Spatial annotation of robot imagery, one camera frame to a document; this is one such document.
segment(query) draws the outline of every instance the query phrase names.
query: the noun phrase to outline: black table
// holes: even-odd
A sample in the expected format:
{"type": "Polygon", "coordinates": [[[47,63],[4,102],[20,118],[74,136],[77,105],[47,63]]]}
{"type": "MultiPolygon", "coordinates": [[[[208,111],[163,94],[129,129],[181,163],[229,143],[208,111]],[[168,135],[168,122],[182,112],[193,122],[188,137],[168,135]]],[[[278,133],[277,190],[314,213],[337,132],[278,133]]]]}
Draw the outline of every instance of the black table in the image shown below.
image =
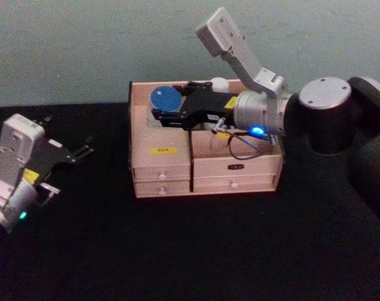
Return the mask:
{"type": "Polygon", "coordinates": [[[0,108],[0,129],[15,112],[96,152],[0,241],[0,300],[380,300],[380,220],[347,152],[285,139],[276,194],[135,199],[126,104],[0,108]]]}

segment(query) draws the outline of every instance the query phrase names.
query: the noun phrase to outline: wall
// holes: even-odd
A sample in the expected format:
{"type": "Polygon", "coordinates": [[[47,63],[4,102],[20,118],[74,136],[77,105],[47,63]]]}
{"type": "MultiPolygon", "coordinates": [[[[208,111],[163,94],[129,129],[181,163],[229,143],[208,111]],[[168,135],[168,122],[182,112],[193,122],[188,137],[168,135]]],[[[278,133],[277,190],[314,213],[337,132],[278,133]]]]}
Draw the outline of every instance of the wall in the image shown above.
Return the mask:
{"type": "Polygon", "coordinates": [[[195,34],[220,6],[291,90],[329,75],[380,80],[380,0],[0,0],[0,106],[126,101],[131,80],[234,78],[195,34]]]}

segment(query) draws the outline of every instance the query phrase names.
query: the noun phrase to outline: drawer knob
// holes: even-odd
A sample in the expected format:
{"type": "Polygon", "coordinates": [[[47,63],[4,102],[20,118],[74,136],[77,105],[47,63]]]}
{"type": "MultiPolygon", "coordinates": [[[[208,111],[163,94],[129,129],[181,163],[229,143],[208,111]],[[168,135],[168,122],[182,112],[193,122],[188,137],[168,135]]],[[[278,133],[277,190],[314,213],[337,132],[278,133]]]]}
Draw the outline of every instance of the drawer knob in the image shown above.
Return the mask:
{"type": "Polygon", "coordinates": [[[163,172],[159,174],[158,178],[159,178],[161,181],[166,180],[166,176],[165,176],[165,174],[164,174],[163,172]]]}
{"type": "Polygon", "coordinates": [[[159,195],[160,196],[165,196],[166,195],[166,189],[164,186],[162,186],[161,188],[159,188],[159,195]]]}
{"type": "Polygon", "coordinates": [[[234,182],[234,181],[231,181],[230,182],[230,187],[232,187],[232,188],[237,188],[239,185],[238,185],[238,183],[236,183],[236,182],[234,182]]]}

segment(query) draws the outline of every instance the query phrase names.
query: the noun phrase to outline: blue lid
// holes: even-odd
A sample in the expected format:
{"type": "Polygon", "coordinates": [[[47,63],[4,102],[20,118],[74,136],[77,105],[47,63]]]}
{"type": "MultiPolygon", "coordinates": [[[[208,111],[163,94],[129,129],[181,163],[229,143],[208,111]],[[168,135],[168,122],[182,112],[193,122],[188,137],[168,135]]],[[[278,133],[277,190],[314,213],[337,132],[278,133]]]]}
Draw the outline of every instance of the blue lid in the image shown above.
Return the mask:
{"type": "Polygon", "coordinates": [[[152,91],[150,99],[155,108],[166,112],[175,111],[182,104],[182,95],[170,86],[156,88],[152,91]]]}

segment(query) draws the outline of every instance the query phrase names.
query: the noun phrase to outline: wooden box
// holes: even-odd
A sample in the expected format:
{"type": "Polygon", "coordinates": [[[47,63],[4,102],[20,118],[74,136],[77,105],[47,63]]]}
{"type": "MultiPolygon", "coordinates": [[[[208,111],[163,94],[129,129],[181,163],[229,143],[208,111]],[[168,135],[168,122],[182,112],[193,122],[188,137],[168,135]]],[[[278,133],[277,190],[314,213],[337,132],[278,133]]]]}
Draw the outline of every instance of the wooden box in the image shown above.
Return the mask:
{"type": "MultiPolygon", "coordinates": [[[[267,141],[247,137],[264,154],[240,161],[230,155],[227,135],[150,126],[151,92],[158,86],[186,83],[131,84],[130,161],[136,196],[275,191],[283,164],[280,143],[272,146],[267,141]]],[[[239,80],[230,80],[231,92],[243,90],[246,88],[239,80]]],[[[255,154],[254,149],[238,139],[233,139],[231,146],[237,156],[255,154]]]]}

